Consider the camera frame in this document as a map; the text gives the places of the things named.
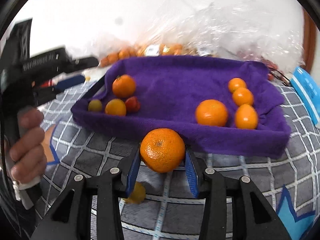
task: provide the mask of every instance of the white sticker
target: white sticker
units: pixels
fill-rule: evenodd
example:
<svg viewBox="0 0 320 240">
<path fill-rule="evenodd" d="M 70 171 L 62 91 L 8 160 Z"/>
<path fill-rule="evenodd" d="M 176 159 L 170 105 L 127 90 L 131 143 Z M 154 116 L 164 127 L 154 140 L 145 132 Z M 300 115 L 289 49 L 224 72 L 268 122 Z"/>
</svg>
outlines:
<svg viewBox="0 0 320 240">
<path fill-rule="evenodd" d="M 156 57 L 160 54 L 160 45 L 150 45 L 146 48 L 146 57 Z"/>
<path fill-rule="evenodd" d="M 200 57 L 212 55 L 212 51 L 208 47 L 197 47 L 197 51 Z"/>
</svg>

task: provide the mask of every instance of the finger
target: finger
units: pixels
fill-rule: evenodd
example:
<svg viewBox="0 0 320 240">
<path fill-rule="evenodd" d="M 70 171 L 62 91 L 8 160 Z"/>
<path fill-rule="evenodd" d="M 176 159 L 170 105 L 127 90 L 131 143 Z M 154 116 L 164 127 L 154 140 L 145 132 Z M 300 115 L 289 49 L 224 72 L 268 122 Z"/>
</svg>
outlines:
<svg viewBox="0 0 320 240">
<path fill-rule="evenodd" d="M 47 158 L 44 155 L 42 160 L 35 166 L 35 168 L 29 174 L 27 174 L 25 177 L 19 180 L 19 182 L 25 184 L 30 182 L 37 176 L 42 176 L 44 174 L 46 166 Z"/>
<path fill-rule="evenodd" d="M 10 157 L 17 162 L 25 153 L 33 147 L 39 145 L 44 140 L 44 130 L 40 127 L 29 130 L 19 141 L 10 149 Z"/>
<path fill-rule="evenodd" d="M 32 150 L 16 163 L 11 169 L 11 175 L 15 180 L 21 181 L 31 173 L 43 160 L 44 149 L 42 145 L 34 147 Z"/>
<path fill-rule="evenodd" d="M 19 124 L 25 129 L 32 129 L 39 126 L 43 118 L 43 113 L 33 108 L 19 118 Z"/>
</svg>

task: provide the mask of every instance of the wooden frame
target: wooden frame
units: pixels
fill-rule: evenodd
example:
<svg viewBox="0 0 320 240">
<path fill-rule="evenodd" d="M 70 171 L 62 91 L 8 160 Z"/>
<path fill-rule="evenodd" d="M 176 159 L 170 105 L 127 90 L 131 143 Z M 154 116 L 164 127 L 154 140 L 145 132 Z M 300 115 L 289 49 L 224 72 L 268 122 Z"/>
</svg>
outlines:
<svg viewBox="0 0 320 240">
<path fill-rule="evenodd" d="M 304 15 L 304 35 L 303 35 L 303 60 L 305 65 L 302 67 L 308 72 L 311 72 L 313 61 L 315 58 L 317 27 L 309 14 L 303 9 Z"/>
</svg>

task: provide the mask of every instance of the tray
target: tray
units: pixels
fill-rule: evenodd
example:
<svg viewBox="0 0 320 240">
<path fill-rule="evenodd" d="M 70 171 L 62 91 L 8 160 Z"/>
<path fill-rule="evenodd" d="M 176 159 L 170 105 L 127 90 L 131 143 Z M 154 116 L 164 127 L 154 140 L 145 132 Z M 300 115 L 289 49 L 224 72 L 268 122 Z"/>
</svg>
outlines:
<svg viewBox="0 0 320 240">
<path fill-rule="evenodd" d="M 140 111 L 127 116 L 88 112 L 91 99 L 101 99 L 105 106 L 115 98 L 112 83 L 125 73 L 137 83 L 135 95 L 141 103 Z M 192 56 L 130 58 L 114 64 L 74 104 L 71 112 L 77 124 L 110 136 L 142 140 L 153 129 L 170 128 L 197 151 L 278 158 L 291 129 L 279 106 L 284 98 L 267 81 L 267 74 L 263 63 L 252 61 Z M 235 128 L 237 106 L 228 91 L 228 82 L 234 77 L 242 78 L 254 95 L 254 108 L 259 115 L 256 130 Z M 196 123 L 195 109 L 206 99 L 217 99 L 226 105 L 229 111 L 226 127 Z"/>
</svg>

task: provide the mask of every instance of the black gripper frame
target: black gripper frame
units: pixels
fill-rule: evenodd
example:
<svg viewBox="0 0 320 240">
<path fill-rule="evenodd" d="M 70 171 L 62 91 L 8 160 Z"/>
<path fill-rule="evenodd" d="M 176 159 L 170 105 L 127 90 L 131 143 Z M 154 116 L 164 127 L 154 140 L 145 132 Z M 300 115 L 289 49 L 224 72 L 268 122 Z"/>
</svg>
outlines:
<svg viewBox="0 0 320 240">
<path fill-rule="evenodd" d="M 97 239 L 124 240 L 119 198 L 128 198 L 140 166 L 140 145 L 100 176 L 75 176 L 40 222 L 31 240 L 90 240 L 92 196 L 97 195 Z"/>
<path fill-rule="evenodd" d="M 196 174 L 197 198 L 206 199 L 199 240 L 226 239 L 227 197 L 232 198 L 233 240 L 291 240 L 252 180 L 246 176 L 231 179 L 207 169 L 188 146 L 187 157 Z M 93 195 L 97 195 L 97 240 L 124 240 L 118 198 L 130 195 L 139 165 L 137 146 L 121 159 L 117 168 L 92 178 L 76 176 L 49 209 L 31 240 L 90 240 Z"/>
<path fill-rule="evenodd" d="M 249 177 L 224 177 L 207 168 L 189 146 L 186 155 L 196 174 L 197 198 L 205 198 L 199 240 L 226 239 L 227 197 L 232 199 L 233 240 L 291 240 L 282 221 Z"/>
</svg>

